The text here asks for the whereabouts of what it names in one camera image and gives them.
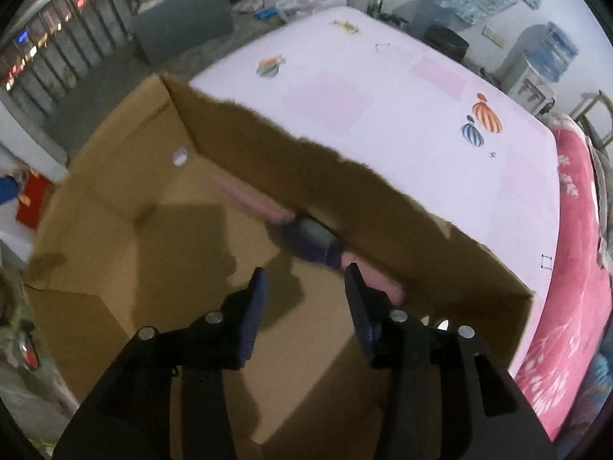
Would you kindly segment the pink strap smart watch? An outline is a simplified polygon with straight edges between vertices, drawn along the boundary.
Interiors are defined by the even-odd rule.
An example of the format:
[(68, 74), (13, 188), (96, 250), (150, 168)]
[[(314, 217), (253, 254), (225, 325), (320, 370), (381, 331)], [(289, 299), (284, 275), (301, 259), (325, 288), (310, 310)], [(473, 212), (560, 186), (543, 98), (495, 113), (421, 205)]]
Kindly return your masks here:
[(280, 247), (307, 262), (344, 271), (355, 263), (368, 287), (383, 291), (394, 305), (406, 294), (399, 281), (349, 250), (329, 227), (308, 213), (294, 213), (232, 173), (212, 165), (205, 169), (206, 181), (235, 208), (265, 222)]

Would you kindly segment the grey storage box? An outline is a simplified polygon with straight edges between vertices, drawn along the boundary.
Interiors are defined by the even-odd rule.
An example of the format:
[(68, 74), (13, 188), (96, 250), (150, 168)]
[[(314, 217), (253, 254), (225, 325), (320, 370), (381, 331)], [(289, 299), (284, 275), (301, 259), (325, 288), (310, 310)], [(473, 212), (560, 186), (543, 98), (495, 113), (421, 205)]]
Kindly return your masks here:
[(140, 11), (132, 23), (152, 66), (234, 31), (229, 0), (162, 0)]

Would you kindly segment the black waste bin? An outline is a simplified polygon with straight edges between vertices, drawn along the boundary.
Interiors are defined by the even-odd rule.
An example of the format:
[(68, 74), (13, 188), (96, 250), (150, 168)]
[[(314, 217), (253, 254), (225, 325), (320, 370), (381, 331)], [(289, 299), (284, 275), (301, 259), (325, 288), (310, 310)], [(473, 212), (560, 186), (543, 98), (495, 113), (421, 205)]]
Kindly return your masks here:
[(452, 29), (431, 26), (424, 34), (424, 43), (448, 58), (463, 63), (470, 44)]

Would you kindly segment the pink floral blanket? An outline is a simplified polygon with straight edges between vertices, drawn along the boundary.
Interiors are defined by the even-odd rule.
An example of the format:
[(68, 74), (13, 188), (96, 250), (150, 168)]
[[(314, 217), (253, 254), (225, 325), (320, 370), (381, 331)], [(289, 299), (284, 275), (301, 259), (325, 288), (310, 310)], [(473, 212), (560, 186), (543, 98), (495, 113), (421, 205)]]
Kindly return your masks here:
[(554, 439), (597, 351), (612, 295), (600, 260), (597, 184), (586, 136), (569, 118), (547, 123), (558, 153), (558, 245), (543, 313), (515, 382)]

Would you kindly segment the blue water dispenser bottle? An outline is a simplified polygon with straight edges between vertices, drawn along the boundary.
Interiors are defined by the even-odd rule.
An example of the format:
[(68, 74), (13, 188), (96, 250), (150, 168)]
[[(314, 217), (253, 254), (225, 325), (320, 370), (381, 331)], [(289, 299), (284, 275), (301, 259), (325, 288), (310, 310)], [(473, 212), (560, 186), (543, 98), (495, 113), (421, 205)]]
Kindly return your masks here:
[(543, 37), (527, 52), (527, 60), (546, 81), (557, 83), (578, 55), (579, 48), (572, 39), (550, 22), (544, 28)]

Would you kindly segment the brown cardboard box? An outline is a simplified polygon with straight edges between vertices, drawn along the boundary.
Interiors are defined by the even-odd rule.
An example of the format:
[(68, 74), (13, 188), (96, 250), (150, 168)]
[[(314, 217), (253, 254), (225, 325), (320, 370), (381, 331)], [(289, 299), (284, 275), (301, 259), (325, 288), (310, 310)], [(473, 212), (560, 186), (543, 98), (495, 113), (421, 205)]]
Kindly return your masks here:
[(56, 189), (24, 281), (43, 341), (83, 400), (128, 338), (187, 326), (265, 269), (254, 357), (225, 374), (243, 459), (367, 459), (384, 374), (359, 353), (341, 274), (283, 245), (311, 212), (415, 316), (513, 359), (533, 297), (489, 250), (369, 168), (159, 76), (106, 117)]

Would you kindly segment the wooden chair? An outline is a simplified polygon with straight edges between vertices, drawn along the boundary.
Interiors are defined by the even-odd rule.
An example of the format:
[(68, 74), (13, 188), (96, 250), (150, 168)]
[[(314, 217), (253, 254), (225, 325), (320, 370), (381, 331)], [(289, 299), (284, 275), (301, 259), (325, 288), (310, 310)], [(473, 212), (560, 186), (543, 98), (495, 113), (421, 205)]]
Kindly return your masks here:
[(612, 99), (605, 92), (582, 92), (570, 117), (597, 148), (612, 148)]

